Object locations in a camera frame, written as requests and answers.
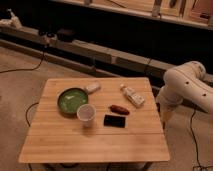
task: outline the shelf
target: shelf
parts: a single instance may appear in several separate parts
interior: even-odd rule
[[[180,5],[182,0],[178,0],[177,4],[174,9],[169,9],[168,8],[168,2],[169,0],[163,0],[162,6],[161,6],[161,17],[152,17],[152,4],[153,1],[150,0],[141,0],[141,10],[138,9],[138,0],[115,0],[116,3],[119,3],[122,6],[125,6],[125,8],[118,7],[118,5],[110,3],[107,0],[94,0],[93,3],[90,5],[85,5],[83,0],[51,0],[55,1],[58,3],[66,3],[66,4],[71,4],[71,5],[77,5],[77,6],[82,6],[86,8],[92,8],[92,9],[98,9],[98,10],[104,10],[108,12],[115,12],[119,14],[125,14],[125,15],[130,15],[130,16],[136,16],[136,17],[141,17],[141,18],[146,18],[146,19],[151,19],[151,20],[158,20],[158,21],[164,21],[168,23],[173,23],[173,24],[179,24],[179,25],[185,25],[185,26],[190,26],[190,27],[195,27],[195,28],[200,28],[200,29],[206,29],[206,30],[213,30],[213,27],[208,26],[206,23],[202,22],[196,22],[193,21],[189,17],[190,10],[193,6],[193,0],[188,0],[186,1],[186,6],[184,10],[183,16],[179,14],[180,11]]]

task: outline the bowl rim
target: bowl rim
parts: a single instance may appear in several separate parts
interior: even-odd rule
[[[63,92],[61,92],[61,93],[59,94],[58,100],[57,100],[57,106],[58,106],[58,108],[60,109],[60,111],[63,112],[63,113],[65,113],[65,114],[75,115],[75,114],[77,114],[77,111],[74,112],[74,113],[65,112],[65,111],[60,107],[60,105],[59,105],[59,101],[60,101],[61,97],[62,97],[66,92],[68,92],[68,91],[70,91],[70,90],[80,90],[82,93],[84,93],[84,94],[85,94],[85,97],[86,97],[86,103],[85,103],[85,104],[88,104],[89,97],[88,97],[87,92],[86,92],[84,89],[79,88],[79,87],[68,88],[68,89],[64,90]]]

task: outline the green bowl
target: green bowl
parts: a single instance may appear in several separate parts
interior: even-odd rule
[[[59,95],[58,107],[66,114],[76,114],[81,105],[88,103],[88,94],[80,88],[70,88]]]

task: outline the white paper cup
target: white paper cup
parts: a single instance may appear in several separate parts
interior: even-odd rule
[[[91,127],[95,119],[95,107],[90,104],[82,105],[78,108],[77,117],[83,122],[84,127]]]

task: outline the wall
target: wall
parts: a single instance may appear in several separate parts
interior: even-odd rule
[[[0,10],[12,8],[25,26],[51,32],[74,29],[78,39],[175,65],[199,60],[213,73],[213,31],[48,0],[4,1]]]

